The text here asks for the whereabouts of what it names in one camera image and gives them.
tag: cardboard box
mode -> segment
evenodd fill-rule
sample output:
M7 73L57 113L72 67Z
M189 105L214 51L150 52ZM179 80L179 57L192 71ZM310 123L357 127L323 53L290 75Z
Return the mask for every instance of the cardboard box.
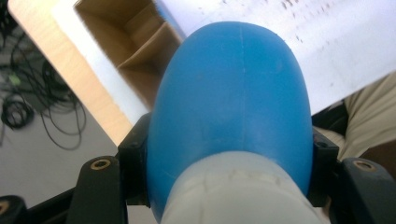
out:
M81 17L107 58L148 109L180 39L149 0L81 0Z

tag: blue balloon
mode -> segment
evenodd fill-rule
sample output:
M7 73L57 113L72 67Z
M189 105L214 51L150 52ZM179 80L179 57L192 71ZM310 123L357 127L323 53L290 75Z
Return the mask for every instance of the blue balloon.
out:
M275 161L306 194L312 136L304 78L286 43L253 24L207 25L179 47L158 91L148 133L152 211L161 220L191 164L232 150Z

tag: black cable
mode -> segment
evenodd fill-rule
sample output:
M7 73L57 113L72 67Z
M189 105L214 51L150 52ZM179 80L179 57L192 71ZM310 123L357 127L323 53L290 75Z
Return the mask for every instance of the black cable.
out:
M79 127L78 112L77 112L77 110L76 110L75 112L76 112L77 126ZM61 144L59 144L58 142L56 142L56 140L52 137L52 135L50 135L50 132L49 132L49 130L48 130L48 128L47 128L46 122L44 121L43 114L40 114L40 115L41 115L41 120L43 121L44 129L46 130L46 133L47 133L47 135L49 136L49 139L50 139L50 140L52 141L52 143L55 144L57 147L60 147L61 149L64 149L64 150L75 150L75 149L77 149L77 148L81 145L82 134L81 134L81 129L80 129L80 128L78 128L78 142L76 143L76 145L75 145L75 146L72 146L72 147L65 147L65 146L62 146Z
M3 102L1 120L11 129L20 129L32 122L35 113L26 102L16 100L15 94L9 95Z
M85 109L77 96L70 91L68 86L62 82L61 79L57 79L59 75L56 73L50 63L44 58L44 56L36 57L35 55L34 58L35 64L39 63L39 60L41 59L44 61L41 66L41 71L33 67L31 64L32 60L30 60L30 58L32 58L31 55L34 51L29 52L29 57L25 53L25 48L30 48L30 43L23 44L25 43L25 39L27 39L25 37L26 34L21 34L20 36L13 38L16 43L11 51L9 66L2 65L0 69L9 69L12 72L10 74L14 74L12 76L16 76L19 79L18 82L27 83L29 87L21 87L19 84L15 84L14 81L14 83L2 83L2 85L0 85L0 91L8 92L10 94L18 94L20 96L27 94L33 95L40 104L47 108L47 114L45 111L42 111L39 114L42 119L44 129L53 144L65 150L77 149L81 145L81 133L85 130L87 124ZM78 114L78 110L80 109L82 110L82 117ZM53 114L69 114L70 112L73 112L73 110L75 111L76 115L77 130L70 132L64 130L59 124L56 123ZM78 141L76 144L74 146L67 147L56 141L53 133L51 132L51 134L49 131L49 124L45 121L45 117L50 120L50 123L57 130L57 132L66 136L77 136ZM16 123L18 121L14 117L10 117L10 120L10 123Z
M12 31L18 26L8 12L7 2L8 1L0 2L0 35L3 37L3 48L6 46L7 37L10 36Z
M4 140L4 136L6 135L6 124L3 123L2 128L1 128L1 134L0 134L0 147L3 146L3 140Z

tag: screw hole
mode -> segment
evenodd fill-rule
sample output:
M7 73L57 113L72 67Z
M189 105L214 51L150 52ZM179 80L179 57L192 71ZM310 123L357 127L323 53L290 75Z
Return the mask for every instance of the screw hole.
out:
M327 143L324 143L324 142L316 142L315 144L317 144L317 146L319 146L319 147L327 147L328 146Z
M9 208L8 201L0 202L0 215L3 215Z
M376 170L372 164L365 161L353 161L353 164L363 171L374 172Z
M93 170L103 170L105 168L107 168L107 166L109 166L111 164L110 160L105 160L105 159L101 159L98 161L94 161L91 164L91 169Z

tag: wooden table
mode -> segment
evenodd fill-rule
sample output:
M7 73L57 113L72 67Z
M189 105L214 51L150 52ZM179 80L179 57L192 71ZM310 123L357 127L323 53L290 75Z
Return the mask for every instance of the wooden table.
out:
M10 0L9 11L117 146L133 124L51 15L59 0Z

